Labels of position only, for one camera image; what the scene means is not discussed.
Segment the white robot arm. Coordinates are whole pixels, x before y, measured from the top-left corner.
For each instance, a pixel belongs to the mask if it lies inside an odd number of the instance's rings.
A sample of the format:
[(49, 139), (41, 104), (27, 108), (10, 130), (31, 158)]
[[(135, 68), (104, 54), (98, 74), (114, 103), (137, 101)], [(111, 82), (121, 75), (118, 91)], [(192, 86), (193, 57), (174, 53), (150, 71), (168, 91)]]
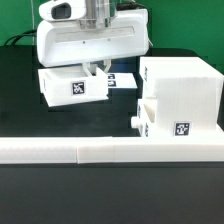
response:
[(46, 68), (141, 56), (148, 12), (119, 11), (115, 0), (49, 0), (39, 7), (37, 55)]

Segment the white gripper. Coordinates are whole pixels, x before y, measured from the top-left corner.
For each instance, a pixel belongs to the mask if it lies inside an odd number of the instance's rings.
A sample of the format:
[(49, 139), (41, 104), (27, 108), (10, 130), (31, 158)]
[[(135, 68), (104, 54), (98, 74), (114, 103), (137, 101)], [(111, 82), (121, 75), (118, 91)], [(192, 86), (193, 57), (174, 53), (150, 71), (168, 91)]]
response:
[(77, 21), (42, 21), (37, 30), (37, 55), (44, 67), (82, 64), (88, 76), (96, 75), (103, 61), (104, 73), (110, 59), (144, 55), (149, 49), (146, 9), (118, 11), (111, 25), (102, 29), (81, 29)]

